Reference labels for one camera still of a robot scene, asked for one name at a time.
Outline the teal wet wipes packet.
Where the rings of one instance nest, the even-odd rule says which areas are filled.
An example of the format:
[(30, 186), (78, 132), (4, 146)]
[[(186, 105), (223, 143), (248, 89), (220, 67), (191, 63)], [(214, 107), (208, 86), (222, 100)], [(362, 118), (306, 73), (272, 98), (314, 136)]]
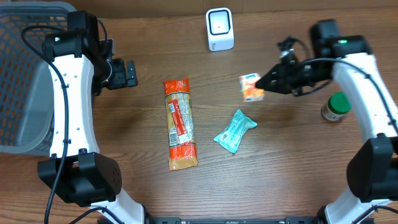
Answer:
[(235, 154), (246, 131), (256, 126), (255, 121), (247, 117), (241, 110), (237, 110), (229, 125), (214, 138), (214, 141), (230, 153)]

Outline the orange Kleenex tissue pack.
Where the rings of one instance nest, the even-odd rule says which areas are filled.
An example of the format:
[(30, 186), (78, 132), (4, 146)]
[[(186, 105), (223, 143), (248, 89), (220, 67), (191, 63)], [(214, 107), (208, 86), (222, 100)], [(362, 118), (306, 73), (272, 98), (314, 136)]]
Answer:
[(258, 73), (250, 73), (239, 77), (244, 102), (261, 101), (264, 99), (265, 91), (255, 87), (256, 82), (260, 78)]

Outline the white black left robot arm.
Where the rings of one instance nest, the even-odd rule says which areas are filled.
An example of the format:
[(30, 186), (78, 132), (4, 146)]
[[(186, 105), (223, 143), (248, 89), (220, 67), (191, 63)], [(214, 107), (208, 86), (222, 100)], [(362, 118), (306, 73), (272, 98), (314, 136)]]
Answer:
[(67, 29), (48, 34), (42, 52), (53, 83), (54, 134), (50, 158), (40, 162), (40, 179), (51, 196), (101, 212), (111, 223), (150, 223), (146, 209), (122, 187), (118, 163), (100, 153), (93, 127), (93, 100), (103, 88), (137, 86), (135, 64), (113, 56), (113, 41), (85, 11), (67, 15)]

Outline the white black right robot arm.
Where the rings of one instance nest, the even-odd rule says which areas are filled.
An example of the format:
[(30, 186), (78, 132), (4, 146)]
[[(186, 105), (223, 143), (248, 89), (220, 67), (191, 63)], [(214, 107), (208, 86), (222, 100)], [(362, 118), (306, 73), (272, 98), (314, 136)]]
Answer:
[(318, 82), (338, 83), (354, 111), (361, 149), (346, 169), (347, 189), (319, 209), (313, 223), (372, 223), (372, 212), (389, 210), (397, 200), (397, 106), (377, 68), (376, 58), (361, 35), (342, 36), (335, 20), (310, 29), (314, 58), (298, 62), (289, 37), (278, 44), (280, 63), (255, 84), (280, 94), (303, 96), (302, 88)]

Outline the orange spaghetti pasta packet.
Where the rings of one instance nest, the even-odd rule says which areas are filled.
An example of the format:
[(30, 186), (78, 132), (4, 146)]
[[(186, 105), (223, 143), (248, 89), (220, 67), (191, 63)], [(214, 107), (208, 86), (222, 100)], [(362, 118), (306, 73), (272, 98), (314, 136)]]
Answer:
[(165, 80), (163, 84), (169, 135), (169, 169), (196, 167), (197, 144), (189, 79)]

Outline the green lid jar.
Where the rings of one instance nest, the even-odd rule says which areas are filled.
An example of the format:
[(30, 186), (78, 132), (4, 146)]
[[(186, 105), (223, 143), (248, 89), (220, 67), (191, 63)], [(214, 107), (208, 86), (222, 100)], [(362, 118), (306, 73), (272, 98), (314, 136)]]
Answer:
[(322, 106), (321, 114), (329, 121), (338, 121), (351, 110), (351, 105), (343, 92), (337, 92)]

